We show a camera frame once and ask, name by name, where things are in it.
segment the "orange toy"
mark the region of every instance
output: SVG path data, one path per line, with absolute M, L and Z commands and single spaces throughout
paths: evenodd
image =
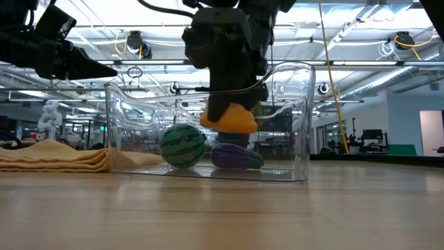
M 230 103 L 218 122 L 210 122 L 207 118 L 207 112 L 208 108 L 200 117 L 200 125 L 206 128 L 213 128 L 224 133 L 249 134 L 257 131 L 255 117 L 240 104 Z

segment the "clear plastic bin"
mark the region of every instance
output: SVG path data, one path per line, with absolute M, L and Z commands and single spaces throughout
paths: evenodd
M 112 171 L 258 181 L 307 180 L 314 68 L 303 63 L 281 63 L 260 83 L 266 83 L 269 98 L 253 112 L 259 124 L 258 132 L 246 135 L 218 133 L 200 125 L 199 117 L 209 93 L 135 99 L 117 85 L 106 85 L 109 148 L 160 155 L 160 141 L 165 130 L 182 123 L 192 124 L 206 137 L 203 159 L 189 169 L 176 169 L 167 163 L 128 169 L 116 157 L 112 160 Z M 188 103 L 186 108 L 183 108 L 184 102 Z M 202 108 L 191 109 L 191 103 Z M 213 166 L 212 147 L 220 142 L 238 144 L 260 154 L 264 165 L 260 169 Z

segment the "wooden floor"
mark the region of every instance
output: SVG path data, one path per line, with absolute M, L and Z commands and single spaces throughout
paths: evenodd
M 312 162 L 297 184 L 0 173 L 0 249 L 444 249 L 444 169 Z

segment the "beige cloth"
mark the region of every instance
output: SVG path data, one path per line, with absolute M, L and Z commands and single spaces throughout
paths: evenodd
M 0 149 L 0 171 L 107 172 L 115 167 L 141 167 L 160 162 L 162 158 L 151 153 L 116 149 L 77 151 L 55 140 L 44 140 L 25 149 Z

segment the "white robot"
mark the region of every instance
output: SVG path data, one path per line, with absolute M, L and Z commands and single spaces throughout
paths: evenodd
M 56 138 L 56 127 L 62 125 L 62 115 L 57 112 L 57 107 L 58 101 L 47 101 L 43 106 L 43 114 L 37 124 L 37 141 Z

